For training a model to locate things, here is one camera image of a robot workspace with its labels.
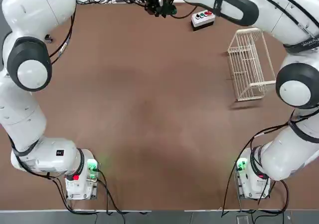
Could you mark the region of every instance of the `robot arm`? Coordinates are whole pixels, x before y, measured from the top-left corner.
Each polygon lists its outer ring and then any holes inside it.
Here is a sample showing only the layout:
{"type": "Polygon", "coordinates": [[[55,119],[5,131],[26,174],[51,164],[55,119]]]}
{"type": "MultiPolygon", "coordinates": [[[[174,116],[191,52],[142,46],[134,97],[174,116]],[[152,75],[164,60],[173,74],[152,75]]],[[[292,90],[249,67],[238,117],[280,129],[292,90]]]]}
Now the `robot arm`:
{"type": "Polygon", "coordinates": [[[306,12],[288,0],[273,0],[283,9],[267,0],[185,1],[214,10],[235,24],[263,29],[281,41],[288,54],[277,75],[276,92],[281,100],[297,108],[301,117],[315,112],[299,123],[289,122],[275,140],[252,152],[248,148],[241,155],[242,195],[259,199],[264,190],[266,197],[269,178],[286,179],[319,156],[319,0],[294,0],[306,12]]]}
{"type": "Polygon", "coordinates": [[[12,33],[2,47],[0,123],[10,137],[15,168],[64,174],[69,199],[91,199],[97,185],[96,173],[89,170],[97,165],[92,153],[71,140],[45,137],[46,119],[30,92],[50,82],[52,65],[43,41],[75,6],[76,0],[3,0],[12,33]]]}
{"type": "MultiPolygon", "coordinates": [[[[290,106],[313,108],[319,103],[319,45],[317,9],[319,0],[294,0],[309,14],[288,0],[185,0],[212,10],[230,22],[254,26],[272,34],[289,52],[279,71],[276,91],[290,106]]],[[[67,20],[74,12],[76,0],[3,0],[2,10],[12,29],[3,45],[4,70],[0,72],[0,123],[12,139],[11,162],[21,169],[17,157],[35,172],[66,172],[69,197],[86,199],[92,195],[92,185],[86,181],[88,150],[77,150],[72,141],[43,136],[46,120],[29,91],[45,88],[52,67],[43,43],[46,34],[67,20]]],[[[319,115],[283,130],[271,143],[255,153],[243,153],[247,160],[242,177],[246,197],[259,198],[267,184],[259,173],[274,180],[289,177],[319,155],[319,115]],[[250,157],[260,158],[260,165],[250,157]]]]}

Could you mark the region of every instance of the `white wire basket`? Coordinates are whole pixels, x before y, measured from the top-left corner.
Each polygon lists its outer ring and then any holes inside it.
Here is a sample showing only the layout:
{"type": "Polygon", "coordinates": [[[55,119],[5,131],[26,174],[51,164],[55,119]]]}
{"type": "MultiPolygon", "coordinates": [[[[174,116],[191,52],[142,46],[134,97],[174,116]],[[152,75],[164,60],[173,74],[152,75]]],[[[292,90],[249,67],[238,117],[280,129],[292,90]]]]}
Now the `white wire basket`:
{"type": "Polygon", "coordinates": [[[228,54],[237,101],[262,99],[274,88],[276,76],[262,30],[237,30],[228,54]]]}

